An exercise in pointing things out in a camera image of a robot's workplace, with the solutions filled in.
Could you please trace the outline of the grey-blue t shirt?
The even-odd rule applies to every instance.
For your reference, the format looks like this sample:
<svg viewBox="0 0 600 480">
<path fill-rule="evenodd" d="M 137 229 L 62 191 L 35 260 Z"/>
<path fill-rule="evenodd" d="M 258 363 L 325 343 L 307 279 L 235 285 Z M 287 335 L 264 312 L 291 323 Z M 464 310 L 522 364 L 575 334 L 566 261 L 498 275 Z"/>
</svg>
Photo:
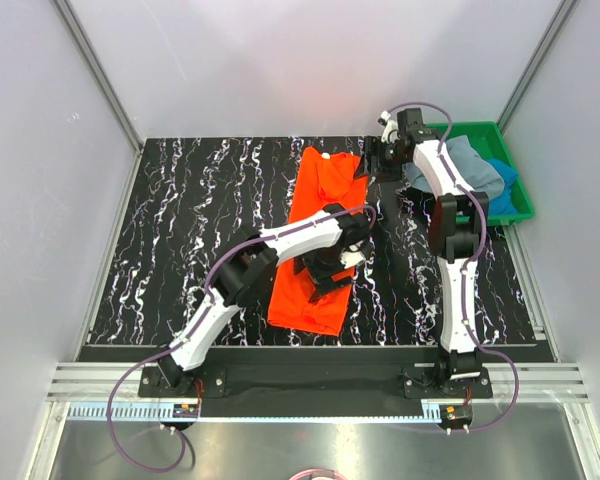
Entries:
<svg viewBox="0 0 600 480">
<path fill-rule="evenodd" d="M 486 193 L 490 200 L 495 199 L 504 192 L 504 179 L 471 146 L 466 135 L 447 139 L 446 147 L 448 158 L 454 163 L 460 175 L 471 185 L 474 191 Z M 405 164 L 403 171 L 407 181 L 413 188 L 426 193 L 432 192 L 424 174 L 414 163 Z"/>
</svg>

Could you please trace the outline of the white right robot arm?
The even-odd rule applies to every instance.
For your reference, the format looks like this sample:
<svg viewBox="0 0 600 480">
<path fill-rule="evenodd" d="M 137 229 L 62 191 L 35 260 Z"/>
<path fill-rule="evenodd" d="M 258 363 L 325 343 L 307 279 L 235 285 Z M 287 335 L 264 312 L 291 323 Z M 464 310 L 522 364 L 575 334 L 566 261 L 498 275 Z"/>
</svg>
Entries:
<svg viewBox="0 0 600 480">
<path fill-rule="evenodd" d="M 442 279 L 443 325 L 438 357 L 420 379 L 422 393 L 463 398 L 480 382 L 482 358 L 475 320 L 475 277 L 486 242 L 488 195 L 473 190 L 448 153 L 446 137 L 428 127 L 422 104 L 409 102 L 395 115 L 383 111 L 379 137 L 364 139 L 356 176 L 397 181 L 415 165 L 435 198 L 428 245 Z"/>
</svg>

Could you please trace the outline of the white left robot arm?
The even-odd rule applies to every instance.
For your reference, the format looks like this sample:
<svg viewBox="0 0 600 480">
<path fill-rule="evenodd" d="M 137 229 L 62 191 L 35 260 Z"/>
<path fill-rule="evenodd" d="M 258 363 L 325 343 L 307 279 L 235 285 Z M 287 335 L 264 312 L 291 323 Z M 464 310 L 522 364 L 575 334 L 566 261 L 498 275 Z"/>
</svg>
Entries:
<svg viewBox="0 0 600 480">
<path fill-rule="evenodd" d="M 281 227 L 237 231 L 207 274 L 200 305 L 158 355 L 161 384 L 173 395 L 188 394 L 195 386 L 195 370 L 221 330 L 264 294 L 283 263 L 290 262 L 294 274 L 308 275 L 312 303 L 350 285 L 341 275 L 370 258 L 375 220 L 370 205 L 346 209 L 332 203 Z"/>
</svg>

